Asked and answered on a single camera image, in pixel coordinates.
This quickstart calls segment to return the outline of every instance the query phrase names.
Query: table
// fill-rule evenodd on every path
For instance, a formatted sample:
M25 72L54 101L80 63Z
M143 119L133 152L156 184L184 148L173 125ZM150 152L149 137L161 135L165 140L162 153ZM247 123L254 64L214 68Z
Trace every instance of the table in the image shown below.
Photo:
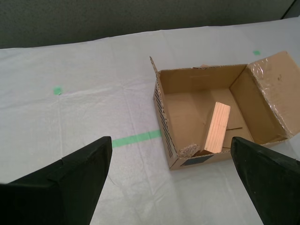
M159 129L158 68L250 63L287 50L300 66L300 18L160 30L0 50L0 182L110 135ZM300 158L300 135L273 149ZM262 224L232 160L169 171L160 137L113 149L91 225Z

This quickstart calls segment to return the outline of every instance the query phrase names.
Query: white tablecloth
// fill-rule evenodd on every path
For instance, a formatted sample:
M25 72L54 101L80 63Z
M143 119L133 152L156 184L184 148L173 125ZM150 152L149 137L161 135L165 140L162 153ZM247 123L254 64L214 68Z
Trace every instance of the white tablecloth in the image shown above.
M161 70L249 63L282 50L300 66L300 18L0 50L0 182L104 135L118 139L158 130L149 56ZM53 93L57 86L59 96ZM274 149L299 158L299 146L300 135ZM232 160L171 172L162 140L155 138L113 149L91 224L262 222Z

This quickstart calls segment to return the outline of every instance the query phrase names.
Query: cardboard box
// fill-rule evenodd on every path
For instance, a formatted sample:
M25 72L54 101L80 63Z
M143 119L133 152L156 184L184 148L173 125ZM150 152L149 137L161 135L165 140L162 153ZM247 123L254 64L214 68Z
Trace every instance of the cardboard box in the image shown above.
M153 95L170 169L231 158L234 136L270 147L300 132L300 69L287 52L250 64L157 71ZM201 146L215 102L231 107L222 152L182 158Z

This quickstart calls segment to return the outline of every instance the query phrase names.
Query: clear packing tape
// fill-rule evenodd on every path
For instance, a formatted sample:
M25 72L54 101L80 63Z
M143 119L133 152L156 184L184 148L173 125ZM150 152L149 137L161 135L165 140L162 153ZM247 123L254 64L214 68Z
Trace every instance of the clear packing tape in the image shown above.
M277 121L291 138L299 132L297 105L300 96L300 71L287 52L250 63L257 87Z

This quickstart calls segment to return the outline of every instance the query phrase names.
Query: torn cardboard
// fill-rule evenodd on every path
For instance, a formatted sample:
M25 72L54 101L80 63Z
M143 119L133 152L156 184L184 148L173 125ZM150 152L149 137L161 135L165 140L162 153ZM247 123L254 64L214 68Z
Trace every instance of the torn cardboard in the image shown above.
M274 145L300 132L300 70L287 52L250 64L157 71L154 105L169 168L179 169L231 158L240 136ZM190 145L202 146L206 118L215 102L231 107L222 152L179 157Z

